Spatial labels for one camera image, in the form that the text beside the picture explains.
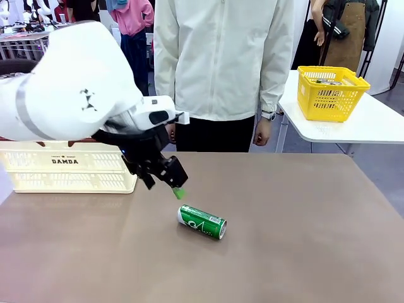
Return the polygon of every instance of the table leg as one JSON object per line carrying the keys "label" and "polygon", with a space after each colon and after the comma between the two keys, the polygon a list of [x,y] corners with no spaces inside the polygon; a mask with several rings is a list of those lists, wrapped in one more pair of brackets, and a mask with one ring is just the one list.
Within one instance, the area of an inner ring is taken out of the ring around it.
{"label": "table leg", "polygon": [[44,44],[44,40],[40,39],[39,43],[40,43],[40,46],[41,46],[42,55],[44,55],[46,50],[47,50],[47,48],[45,47],[45,44]]}
{"label": "table leg", "polygon": [[357,143],[349,143],[349,144],[348,144],[348,147],[347,147],[347,150],[344,150],[344,149],[341,147],[340,144],[337,143],[337,145],[338,145],[338,147],[340,148],[340,150],[341,150],[344,154],[348,155],[348,156],[351,157],[351,158],[353,158],[353,157],[355,156],[355,154],[358,152],[358,149],[359,149],[359,147],[360,147],[360,144],[357,144]]}
{"label": "table leg", "polygon": [[355,154],[358,152],[359,147],[360,147],[360,144],[354,144],[354,143],[348,144],[347,155],[349,157],[353,158],[355,156]]}
{"label": "table leg", "polygon": [[6,60],[6,54],[4,53],[3,44],[0,44],[0,56],[2,60]]}
{"label": "table leg", "polygon": [[6,42],[6,45],[7,45],[7,49],[8,49],[8,53],[9,53],[10,58],[15,59],[13,46],[11,45],[10,42]]}
{"label": "table leg", "polygon": [[37,44],[36,41],[35,41],[35,42],[32,42],[32,44],[31,44],[31,50],[32,50],[32,52],[33,52],[33,56],[34,56],[34,58],[35,58],[36,61],[40,61],[41,58],[42,58],[42,53],[39,52],[39,47],[40,47],[40,44]]}
{"label": "table leg", "polygon": [[278,143],[276,144],[275,153],[282,153],[283,146],[285,144],[286,133],[288,131],[289,119],[286,115],[283,115],[282,122],[280,123]]}
{"label": "table leg", "polygon": [[24,48],[25,57],[27,57],[28,60],[32,60],[30,50],[28,49],[28,46],[27,46],[27,42],[23,41],[22,44],[23,44],[23,48]]}

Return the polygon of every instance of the white plastic basket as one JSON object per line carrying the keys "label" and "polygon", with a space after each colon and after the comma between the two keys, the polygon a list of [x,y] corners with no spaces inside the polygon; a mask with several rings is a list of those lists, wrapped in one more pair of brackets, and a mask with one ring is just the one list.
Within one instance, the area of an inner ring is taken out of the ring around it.
{"label": "white plastic basket", "polygon": [[129,194],[137,179],[118,147],[96,142],[0,141],[0,162],[16,193]]}

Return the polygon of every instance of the can lid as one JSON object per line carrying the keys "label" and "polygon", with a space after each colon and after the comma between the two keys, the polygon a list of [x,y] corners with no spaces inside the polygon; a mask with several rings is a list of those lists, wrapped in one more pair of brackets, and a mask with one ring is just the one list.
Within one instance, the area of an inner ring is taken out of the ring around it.
{"label": "can lid", "polygon": [[225,220],[223,222],[222,228],[220,229],[219,240],[221,240],[223,238],[223,236],[225,235],[226,227],[227,227],[227,221]]}

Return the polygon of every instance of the green can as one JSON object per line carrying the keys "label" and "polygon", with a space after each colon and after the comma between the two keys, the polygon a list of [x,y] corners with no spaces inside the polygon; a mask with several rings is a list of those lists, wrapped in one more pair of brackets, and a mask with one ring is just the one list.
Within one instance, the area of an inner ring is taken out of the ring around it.
{"label": "green can", "polygon": [[219,240],[223,238],[226,231],[227,221],[225,219],[197,210],[188,205],[182,205],[178,209],[177,218],[179,223],[197,229]]}

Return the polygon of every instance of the yellow basket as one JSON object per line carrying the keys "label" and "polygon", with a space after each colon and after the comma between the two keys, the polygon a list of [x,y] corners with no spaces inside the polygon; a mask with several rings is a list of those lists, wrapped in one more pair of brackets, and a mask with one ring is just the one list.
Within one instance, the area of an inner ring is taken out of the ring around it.
{"label": "yellow basket", "polygon": [[[347,68],[300,66],[297,100],[307,120],[345,122],[370,84]],[[317,80],[342,85],[316,83]]]}
{"label": "yellow basket", "polygon": [[0,140],[0,162],[16,193],[129,194],[137,179],[118,147],[96,142]]}

